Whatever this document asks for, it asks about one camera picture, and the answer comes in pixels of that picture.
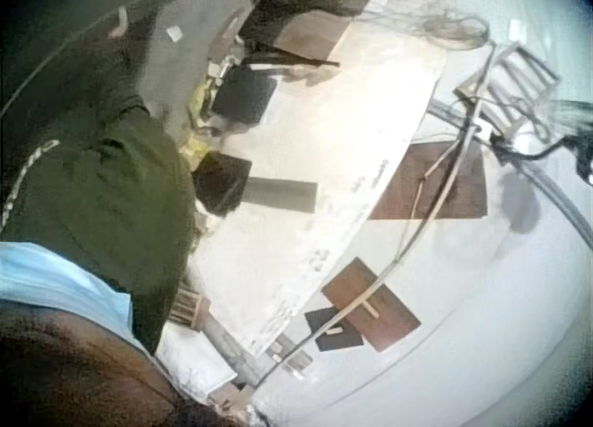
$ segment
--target white cable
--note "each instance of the white cable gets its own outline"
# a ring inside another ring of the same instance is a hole
[[[492,53],[490,54],[490,57],[489,57],[488,61],[486,62],[486,67],[484,69],[484,74],[482,76],[482,80],[478,83],[478,86],[476,88],[476,94],[478,94],[478,95],[481,95],[482,92],[487,87],[488,76],[489,76],[490,70],[492,69],[492,66],[494,64],[495,54],[497,53],[497,49],[498,49],[498,47],[494,44]],[[457,179],[461,164],[463,163],[463,160],[465,159],[465,156],[467,155],[467,153],[469,151],[470,143],[472,142],[473,135],[475,134],[475,126],[473,126],[473,122],[475,121],[475,119],[477,119],[480,116],[481,111],[482,111],[482,101],[480,99],[478,99],[475,103],[475,107],[473,108],[472,115],[468,118],[468,121],[466,122],[466,133],[465,133],[465,136],[461,143],[460,154],[457,157],[457,159],[455,160],[453,168],[449,172],[449,175],[445,181],[445,185],[443,186],[441,193],[440,193],[439,197],[437,198],[435,205],[431,209],[431,212],[429,213],[428,217],[426,218],[425,221],[423,221],[420,224],[420,227],[418,228],[418,230],[416,230],[416,233],[410,238],[410,240],[406,244],[405,248],[401,251],[401,254],[396,256],[391,261],[391,263],[389,263],[389,265],[387,265],[387,267],[383,271],[381,271],[381,274],[379,274],[379,276],[377,277],[375,282],[373,282],[372,285],[364,293],[362,293],[359,297],[354,299],[344,309],[340,310],[330,320],[325,322],[319,330],[317,330],[315,333],[312,333],[311,335],[309,335],[305,339],[303,339],[301,342],[299,342],[298,345],[296,345],[292,349],[292,351],[283,358],[283,360],[281,362],[274,364],[274,366],[270,369],[270,371],[268,371],[263,376],[263,378],[261,378],[261,381],[259,381],[256,389],[260,388],[263,384],[265,384],[265,382],[268,380],[268,378],[276,370],[278,370],[285,363],[287,363],[289,360],[294,358],[305,347],[305,345],[309,344],[310,342],[312,342],[315,339],[317,339],[318,337],[320,337],[328,329],[332,328],[339,321],[341,321],[348,314],[350,314],[352,312],[352,310],[354,310],[356,307],[358,307],[362,302],[366,301],[369,297],[371,297],[385,283],[385,281],[387,280],[389,275],[395,270],[395,268],[401,264],[401,260],[416,245],[418,240],[424,234],[426,226],[436,218],[438,212],[440,211],[441,207],[445,203],[445,200],[448,197],[448,194],[453,186],[453,183]]]
[[[49,142],[39,146],[35,151],[29,156],[27,162],[22,166],[20,169],[19,176],[17,181],[12,186],[12,190],[6,199],[6,203],[4,203],[4,207],[2,208],[2,224],[0,225],[0,234],[4,230],[6,224],[8,223],[8,218],[10,217],[10,211],[14,207],[17,198],[19,198],[19,190],[20,184],[22,183],[23,179],[27,175],[27,172],[31,169],[31,167],[35,164],[35,162],[42,157],[48,151],[51,151],[53,148],[59,145],[58,140],[50,140]]]

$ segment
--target wire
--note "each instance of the wire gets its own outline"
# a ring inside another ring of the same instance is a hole
[[[543,150],[542,152],[540,152],[538,154],[524,154],[522,152],[516,152],[504,144],[496,144],[496,143],[492,144],[492,150],[499,156],[503,155],[508,158],[513,158],[516,160],[523,160],[523,161],[537,161],[537,160],[541,160],[542,158],[549,156],[552,152],[560,149],[561,147],[566,146],[566,143],[568,141],[567,138],[568,137],[562,137],[555,144],[551,144],[545,150]]]
[[[477,95],[470,95],[470,96],[464,96],[463,98],[459,98],[457,100],[455,100],[453,103],[451,103],[451,105],[449,106],[449,112],[452,110],[452,108],[457,105],[458,103],[465,101],[465,100],[471,100],[471,99],[477,99],[478,96]],[[524,98],[521,98],[519,96],[514,96],[511,98],[512,103],[501,103],[499,101],[496,100],[491,100],[489,98],[484,98],[484,97],[480,97],[482,99],[482,101],[486,101],[487,103],[494,105],[494,106],[498,106],[498,107],[509,107],[511,109],[516,110],[517,112],[519,112],[521,115],[523,115],[524,117],[526,117],[527,119],[529,119],[529,121],[531,121],[531,123],[534,126],[534,133],[537,135],[537,137],[544,143],[549,143],[549,141],[551,140],[551,135],[552,132],[549,129],[549,126],[544,123],[536,114],[536,112],[534,111],[534,108],[532,105],[530,105],[527,100],[525,100]]]
[[[144,1],[144,0],[133,0],[130,3],[128,3],[126,5],[126,7],[135,6],[138,3],[141,3],[142,1]],[[66,49],[70,44],[72,44],[76,40],[82,38],[93,27],[99,25],[100,23],[109,19],[110,17],[112,17],[115,14],[119,15],[120,9],[121,9],[121,6],[108,11],[105,15],[103,15],[99,19],[93,21],[88,26],[80,29],[79,31],[74,32],[69,38],[64,40],[64,42],[61,45],[59,45],[53,52],[50,52],[49,55],[47,55],[47,57],[45,57],[42,60],[42,62],[39,63],[35,67],[35,69],[27,76],[27,78],[25,78],[25,80],[19,85],[19,87],[15,90],[15,92],[10,96],[8,101],[6,101],[5,105],[2,107],[2,110],[0,111],[0,119],[2,119],[2,117],[8,112],[8,110],[10,109],[12,104],[17,100],[17,98],[19,98],[22,91],[25,90],[25,88],[29,85],[29,83],[39,74],[39,72],[41,72],[45,68],[45,66],[47,66],[55,57],[57,57],[59,54],[61,54],[62,51],[64,49]]]
[[[482,94],[483,91],[487,87],[487,79],[490,74],[490,70],[492,69],[493,62],[495,60],[494,56],[497,52],[497,49],[498,49],[498,46],[494,44],[492,52],[490,54],[490,57],[486,63],[486,67],[484,69],[484,74],[482,76],[482,79],[478,83],[478,86],[476,88],[477,94]],[[473,126],[473,122],[475,121],[475,119],[477,119],[480,116],[481,111],[482,111],[482,102],[481,102],[481,100],[478,100],[475,104],[472,115],[467,119],[465,135],[463,136],[463,139],[460,140],[461,141],[461,149],[458,154],[458,157],[456,158],[456,160],[453,164],[453,167],[451,168],[451,170],[448,173],[448,176],[445,180],[445,183],[444,183],[442,189],[440,190],[439,196],[436,199],[435,204],[433,205],[426,220],[424,220],[420,224],[420,226],[418,227],[418,229],[416,230],[414,235],[409,239],[409,241],[407,242],[405,247],[401,250],[401,253],[398,256],[396,256],[385,267],[385,269],[379,274],[379,276],[377,277],[375,282],[373,282],[372,285],[369,286],[369,288],[367,288],[367,290],[365,290],[361,295],[359,295],[356,299],[354,299],[345,308],[340,310],[334,317],[332,317],[330,320],[325,322],[319,330],[317,330],[315,333],[310,334],[305,339],[303,339],[301,342],[299,342],[298,345],[296,345],[290,351],[290,353],[288,353],[283,358],[282,361],[274,364],[274,366],[259,381],[256,389],[260,388],[263,384],[265,384],[265,382],[268,380],[268,378],[270,378],[270,376],[276,370],[278,370],[285,363],[287,363],[289,360],[294,358],[307,344],[309,344],[310,342],[314,341],[319,336],[324,334],[328,329],[332,328],[339,321],[341,321],[348,314],[350,314],[350,312],[352,312],[352,310],[354,310],[356,307],[358,307],[362,302],[366,301],[369,297],[371,297],[385,283],[385,281],[387,280],[389,275],[396,269],[396,267],[398,267],[401,264],[402,259],[411,251],[411,249],[416,245],[418,240],[420,240],[420,238],[424,234],[426,226],[435,219],[436,215],[438,214],[441,207],[445,203],[445,200],[448,197],[448,194],[453,186],[453,183],[457,179],[461,164],[463,163],[463,160],[465,159],[465,156],[467,155],[467,153],[469,151],[470,143],[472,142],[473,135],[475,133],[475,126]]]
[[[511,164],[556,205],[564,217],[571,222],[589,249],[593,251],[593,229],[562,189],[540,168],[534,166],[532,163],[523,163],[522,160],[515,159],[511,161]]]

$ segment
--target wooden block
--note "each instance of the wooden block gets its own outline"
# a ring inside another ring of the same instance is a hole
[[[451,143],[413,144],[404,156],[369,220],[408,220],[418,184]],[[453,153],[440,164],[423,187],[416,219],[424,219],[455,159]],[[437,219],[480,219],[488,214],[484,160],[478,143],[472,143],[460,174],[436,216]]]
[[[343,309],[375,280],[375,274],[355,258],[323,288],[323,293],[338,309]],[[420,326],[420,321],[385,285],[369,297],[367,303],[379,318],[361,305],[346,319],[377,351],[385,350]]]
[[[206,327],[208,320],[208,313],[210,311],[210,301],[203,295],[197,299],[196,308],[194,310],[194,319],[192,320],[192,330],[201,332]]]

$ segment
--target electrical cord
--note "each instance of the electrical cord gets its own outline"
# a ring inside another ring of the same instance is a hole
[[[593,251],[593,229],[562,189],[532,163],[524,163],[523,160],[514,159],[511,160],[511,164],[558,208],[564,217],[571,222],[589,249]]]
[[[498,47],[494,44],[492,52],[490,54],[490,57],[486,63],[486,67],[484,69],[484,74],[482,76],[482,79],[478,83],[478,86],[476,88],[477,94],[482,94],[483,91],[487,87],[488,76],[490,74],[490,70],[492,69],[493,62],[495,60],[495,54],[497,53],[497,49],[498,49]],[[407,242],[405,247],[401,250],[400,254],[398,256],[396,256],[385,267],[385,269],[379,274],[379,276],[377,277],[375,282],[373,282],[372,285],[367,290],[365,290],[361,295],[359,295],[356,299],[354,299],[345,308],[340,310],[334,317],[332,317],[330,320],[325,322],[319,330],[317,330],[315,333],[310,334],[305,339],[303,339],[301,342],[299,342],[282,359],[282,361],[274,364],[274,366],[272,366],[272,368],[259,381],[259,383],[256,387],[256,390],[258,388],[260,388],[263,384],[265,384],[265,382],[267,382],[267,380],[270,378],[270,376],[276,370],[278,370],[280,367],[282,367],[284,364],[286,364],[289,360],[294,358],[306,345],[308,345],[310,342],[312,342],[315,339],[317,339],[318,337],[320,337],[328,329],[332,328],[339,321],[341,321],[348,314],[350,314],[352,312],[352,310],[354,310],[356,307],[358,307],[362,302],[366,301],[369,297],[371,297],[385,283],[385,281],[387,280],[389,275],[396,269],[396,267],[398,267],[401,264],[401,260],[411,251],[411,249],[414,246],[416,246],[417,242],[420,240],[420,238],[424,234],[426,226],[435,219],[436,215],[438,214],[441,207],[445,203],[445,200],[447,200],[448,194],[453,186],[453,183],[457,179],[461,164],[463,163],[463,160],[465,159],[465,156],[467,155],[467,153],[469,151],[470,144],[471,144],[473,136],[475,134],[475,126],[473,126],[473,122],[475,121],[475,119],[477,119],[480,116],[481,111],[482,111],[482,102],[480,100],[478,100],[474,106],[472,115],[470,117],[468,117],[468,119],[466,121],[465,135],[463,135],[462,139],[460,138],[461,149],[459,151],[459,154],[453,164],[453,167],[451,168],[451,170],[448,173],[448,176],[445,180],[445,183],[444,183],[442,189],[440,190],[439,196],[436,199],[435,204],[433,205],[426,220],[424,220],[420,224],[420,226],[418,227],[416,232],[412,235],[412,237],[409,239],[409,241]]]
[[[443,105],[433,100],[436,103],[435,111],[442,111],[446,114],[449,114],[449,122],[456,126],[455,123],[460,122],[463,119],[463,116],[460,112],[454,111],[449,109],[446,111]],[[593,105],[589,103],[582,103],[578,105],[571,105],[571,102],[564,103],[567,107],[579,107],[585,112],[593,111]],[[589,132],[593,132],[593,124],[591,121],[588,122],[589,126],[592,129]],[[578,135],[574,136],[566,136],[564,137],[564,144],[571,149],[578,149],[578,146],[581,142],[579,142],[580,138]],[[485,147],[493,151],[495,155],[499,155],[499,149],[494,147],[492,144],[484,142],[481,139],[475,139],[478,143],[483,144]],[[591,228],[591,224],[588,220],[583,216],[583,214],[578,210],[578,208],[574,205],[572,200],[562,191],[562,189],[553,181],[548,175],[546,175],[539,167],[530,163],[528,159],[524,159],[522,157],[510,157],[509,162],[519,171],[521,172],[529,181],[533,183],[533,185],[539,189],[557,208],[558,210],[568,219],[568,221],[573,225],[574,229],[579,233],[579,235],[583,238],[589,249],[593,250],[593,229]]]
[[[476,95],[464,96],[463,98],[459,98],[458,100],[455,100],[453,103],[451,103],[451,105],[449,106],[449,112],[458,103],[460,103],[462,101],[466,101],[466,100],[477,99],[477,98],[478,97]],[[534,111],[533,106],[530,105],[527,102],[527,100],[525,100],[524,98],[521,98],[519,96],[514,96],[511,98],[511,103],[501,103],[499,101],[491,100],[489,98],[484,98],[484,97],[481,97],[481,99],[482,99],[482,101],[485,101],[485,102],[487,102],[491,105],[497,106],[497,107],[509,107],[511,109],[516,110],[521,115],[523,115],[524,117],[529,119],[529,121],[531,121],[531,123],[534,126],[535,134],[542,142],[549,143],[549,141],[551,140],[552,132],[550,131],[549,126],[546,123],[544,123],[537,116],[536,112]]]
[[[560,149],[561,147],[565,147],[572,141],[572,137],[565,136],[558,140],[556,143],[551,144],[546,149],[538,154],[524,154],[522,152],[517,152],[512,150],[510,147],[505,145],[504,143],[493,143],[492,150],[499,156],[504,156],[507,158],[513,158],[516,160],[523,160],[523,161],[537,161],[541,160],[549,156],[552,152]]]
[[[126,7],[136,6],[138,3],[141,3],[144,0],[132,0],[130,3],[126,4]],[[62,53],[69,45],[74,43],[76,40],[82,38],[89,30],[93,27],[99,25],[103,21],[111,18],[114,15],[118,15],[118,18],[121,17],[121,9],[122,6],[115,8],[113,10],[108,11],[105,15],[101,16],[99,19],[96,19],[88,26],[80,29],[79,31],[74,32],[70,37],[62,42],[54,51],[50,52],[47,57],[45,57],[41,63],[39,63],[35,69],[25,78],[25,80],[19,85],[19,87],[15,90],[15,92],[8,98],[2,110],[0,110],[0,119],[8,112],[12,104],[19,98],[22,91],[29,85],[29,83],[41,72],[54,58],[56,58],[59,54]]]

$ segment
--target person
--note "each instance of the person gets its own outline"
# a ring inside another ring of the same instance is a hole
[[[135,93],[125,52],[102,61],[89,89],[101,134],[36,151],[5,206],[4,416],[43,426],[237,425],[179,391],[153,358],[194,234],[194,189]]]

